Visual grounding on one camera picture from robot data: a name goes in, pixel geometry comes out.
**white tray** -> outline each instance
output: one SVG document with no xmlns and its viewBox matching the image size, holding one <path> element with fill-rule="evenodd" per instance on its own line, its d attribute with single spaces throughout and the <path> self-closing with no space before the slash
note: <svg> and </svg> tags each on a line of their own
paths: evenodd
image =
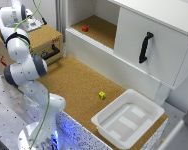
<svg viewBox="0 0 188 150">
<path fill-rule="evenodd" d="M 134 90 L 127 90 L 91 120 L 116 147 L 130 149 L 163 113 L 160 106 Z"/>
</svg>

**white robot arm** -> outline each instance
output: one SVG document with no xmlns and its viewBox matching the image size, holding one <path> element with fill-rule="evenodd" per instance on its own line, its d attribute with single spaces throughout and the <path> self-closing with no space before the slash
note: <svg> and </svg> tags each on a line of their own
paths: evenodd
<svg viewBox="0 0 188 150">
<path fill-rule="evenodd" d="M 23 88 L 27 101 L 34 101 L 40 106 L 40 122 L 31 134 L 31 139 L 34 140 L 48 104 L 48 90 L 35 80 L 47 74 L 47 64 L 41 57 L 31 55 L 29 46 L 18 37 L 30 44 L 24 29 L 31 32 L 40 28 L 42 24 L 40 21 L 31 18 L 25 21 L 15 32 L 15 26 L 25 20 L 31 12 L 21 4 L 20 0 L 11 0 L 11 2 L 12 7 L 0 8 L 0 37 L 6 44 L 11 59 L 16 63 L 4 69 L 4 77 L 9 84 Z M 46 141 L 56 131 L 55 114 L 63 111 L 65 106 L 66 102 L 63 97 L 50 94 L 48 113 L 36 140 L 36 145 Z"/>
</svg>

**cabinet handle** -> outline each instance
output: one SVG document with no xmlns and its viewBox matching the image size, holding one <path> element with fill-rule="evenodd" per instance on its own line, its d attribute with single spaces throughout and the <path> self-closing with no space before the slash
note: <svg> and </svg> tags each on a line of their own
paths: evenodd
<svg viewBox="0 0 188 150">
<path fill-rule="evenodd" d="M 55 56 L 56 54 L 60 53 L 60 50 L 57 47 L 55 47 L 54 44 L 52 45 L 52 49 L 54 50 L 52 53 L 49 53 L 42 57 L 44 60 L 47 60 L 47 59 Z"/>
<path fill-rule="evenodd" d="M 147 36 L 145 37 L 144 41 L 143 41 L 143 45 L 141 48 L 141 54 L 139 57 L 139 63 L 142 64 L 143 62 L 145 62 L 147 60 L 147 57 L 145 57 L 145 53 L 147 50 L 147 46 L 148 46 L 148 40 L 151 39 L 154 35 L 150 32 L 147 32 Z"/>
</svg>

